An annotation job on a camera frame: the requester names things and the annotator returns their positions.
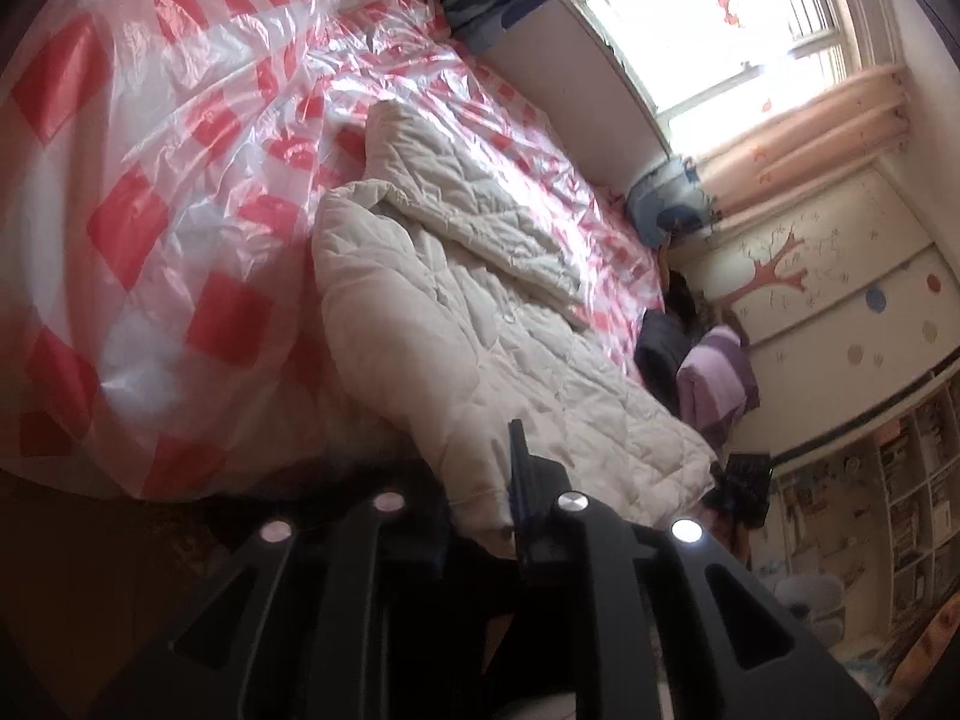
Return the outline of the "beige quilted jacket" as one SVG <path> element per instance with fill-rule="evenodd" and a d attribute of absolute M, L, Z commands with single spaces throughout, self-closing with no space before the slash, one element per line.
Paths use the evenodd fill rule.
<path fill-rule="evenodd" d="M 314 227 L 325 339 L 347 394 L 430 465 L 457 530 L 512 555 L 512 422 L 626 520 L 688 511 L 713 450 L 589 335 L 565 249 L 410 106 L 371 107 L 364 146 L 363 177 L 325 195 Z"/>

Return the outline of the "black device with green light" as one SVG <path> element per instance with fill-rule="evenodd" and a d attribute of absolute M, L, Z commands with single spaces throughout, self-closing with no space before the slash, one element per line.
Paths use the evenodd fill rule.
<path fill-rule="evenodd" d="M 724 463 L 713 461 L 709 473 L 715 486 L 704 505 L 736 525 L 758 530 L 770 510 L 771 468 L 770 454 L 731 454 Z"/>

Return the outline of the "purple pink folded cloth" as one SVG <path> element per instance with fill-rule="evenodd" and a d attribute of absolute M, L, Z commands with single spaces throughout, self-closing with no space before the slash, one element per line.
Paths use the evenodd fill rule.
<path fill-rule="evenodd" d="M 715 450 L 760 406 L 760 389 L 740 337 L 729 325 L 704 333 L 677 371 L 680 419 Z"/>

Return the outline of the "white bookshelf with books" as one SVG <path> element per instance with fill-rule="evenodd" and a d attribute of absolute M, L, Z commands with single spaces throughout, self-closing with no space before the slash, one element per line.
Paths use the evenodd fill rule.
<path fill-rule="evenodd" d="M 958 585 L 958 379 L 776 473 L 752 538 L 761 582 L 841 661 L 910 637 Z"/>

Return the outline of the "black garment on bed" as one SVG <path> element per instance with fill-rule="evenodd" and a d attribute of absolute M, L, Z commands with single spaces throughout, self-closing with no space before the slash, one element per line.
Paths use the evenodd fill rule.
<path fill-rule="evenodd" d="M 680 416 L 677 374 L 693 346 L 708 328 L 708 314 L 688 281 L 677 270 L 667 271 L 664 309 L 646 309 L 636 338 L 635 361 L 644 387 L 675 418 Z"/>

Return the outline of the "blue grey patterned pillow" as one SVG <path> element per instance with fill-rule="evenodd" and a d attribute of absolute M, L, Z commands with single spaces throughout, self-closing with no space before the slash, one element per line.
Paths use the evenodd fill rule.
<path fill-rule="evenodd" d="M 640 243 L 661 249 L 675 238 L 719 220 L 715 197 L 704 190 L 695 161 L 674 156 L 631 187 L 625 215 Z"/>

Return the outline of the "red white checkered plastic sheet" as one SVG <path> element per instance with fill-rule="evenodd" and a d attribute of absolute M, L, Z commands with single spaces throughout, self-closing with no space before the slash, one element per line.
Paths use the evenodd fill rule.
<path fill-rule="evenodd" d="M 244 488 L 363 434 L 309 239 L 397 99 L 563 246 L 631 361 L 654 255 L 425 0 L 49 0 L 2 76 L 2 465 L 80 494 Z"/>

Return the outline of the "peach window curtain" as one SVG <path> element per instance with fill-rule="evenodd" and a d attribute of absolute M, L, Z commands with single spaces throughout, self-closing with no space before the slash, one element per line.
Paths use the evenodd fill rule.
<path fill-rule="evenodd" d="M 876 65 L 693 161 L 709 210 L 740 215 L 910 133 L 907 69 Z"/>

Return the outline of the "beige headboard panel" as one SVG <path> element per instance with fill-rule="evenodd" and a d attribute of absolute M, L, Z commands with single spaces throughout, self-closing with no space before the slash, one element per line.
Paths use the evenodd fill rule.
<path fill-rule="evenodd" d="M 482 60 L 547 114 L 591 184 L 628 192 L 667 160 L 661 132 L 613 50 L 565 0 L 519 21 Z"/>

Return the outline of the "bright window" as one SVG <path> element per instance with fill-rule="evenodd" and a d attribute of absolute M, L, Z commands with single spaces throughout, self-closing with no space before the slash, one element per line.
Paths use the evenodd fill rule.
<path fill-rule="evenodd" d="M 703 156 L 898 60 L 889 0 L 569 0 L 667 148 Z"/>

